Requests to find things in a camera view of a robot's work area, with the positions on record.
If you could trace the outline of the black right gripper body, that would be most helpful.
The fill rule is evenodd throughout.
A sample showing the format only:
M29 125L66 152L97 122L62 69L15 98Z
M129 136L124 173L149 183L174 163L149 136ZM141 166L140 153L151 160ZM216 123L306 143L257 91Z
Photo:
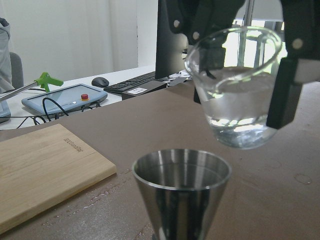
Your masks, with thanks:
M170 30L183 34L190 45L232 26L243 0L167 0ZM282 0L284 40L289 58L319 60L320 2Z

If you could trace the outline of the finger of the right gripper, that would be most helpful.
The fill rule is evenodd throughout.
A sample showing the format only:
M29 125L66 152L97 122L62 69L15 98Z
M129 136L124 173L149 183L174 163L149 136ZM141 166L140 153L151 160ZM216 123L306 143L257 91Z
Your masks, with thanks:
M266 125L281 129L290 124L296 114L304 84L320 79L320 61L282 58L278 68Z
M219 75L224 68L226 48L223 44L227 34L216 32L201 40L195 49L194 81L195 89L193 100L201 104L204 90L216 90L216 85L222 80Z

